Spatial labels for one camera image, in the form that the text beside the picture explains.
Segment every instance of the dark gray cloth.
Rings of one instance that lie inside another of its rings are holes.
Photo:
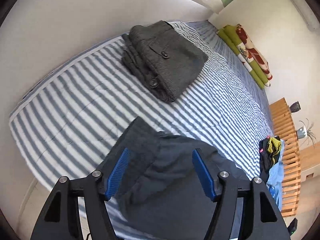
[[[204,194],[192,164],[201,148],[207,168],[216,164],[234,177],[247,179],[217,149],[199,140],[154,131],[137,117],[109,154],[127,147],[130,163],[116,194],[120,210],[132,228],[160,239],[203,239],[215,203]],[[242,199],[238,199],[231,237],[238,236]]]
[[[129,71],[164,102],[175,101],[197,78],[208,56],[164,21],[131,28],[122,38],[122,61]]]

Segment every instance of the dark ceramic vase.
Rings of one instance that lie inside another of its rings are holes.
[[[294,103],[290,106],[290,111],[291,111],[292,113],[298,112],[300,109],[301,109],[301,108],[300,108],[300,104],[299,104],[298,101],[297,101],[297,102],[294,102]]]

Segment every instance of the blue gripper pad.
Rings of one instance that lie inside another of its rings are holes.
[[[117,193],[123,174],[128,166],[129,157],[129,150],[125,148],[108,178],[107,190],[104,194],[107,200],[110,200]]]
[[[214,182],[197,150],[193,150],[192,152],[192,163],[205,195],[213,201],[216,196],[214,191]]]

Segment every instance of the vase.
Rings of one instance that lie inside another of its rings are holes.
[[[296,130],[298,139],[306,138],[308,136],[307,134],[307,128],[306,126],[302,126],[300,129]]]
[[[301,109],[301,108],[300,108],[299,101],[294,102],[294,103],[290,106],[290,111],[291,111],[292,113],[298,112],[300,109]]]

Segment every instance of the blue and white striped blanket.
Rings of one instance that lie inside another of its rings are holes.
[[[215,28],[208,22],[172,25],[209,57],[177,101],[157,100],[127,71],[121,62],[124,41],[117,37],[51,72],[12,111],[10,128],[17,146],[48,190],[60,176],[76,179],[95,170],[137,116],[155,130],[214,145],[249,178],[260,174],[259,141],[272,134],[264,91],[239,60],[223,57],[223,50],[212,45]],[[238,67],[244,71],[235,71]],[[82,199],[79,205],[85,216]],[[118,236],[153,238],[130,228],[115,200],[107,208]]]

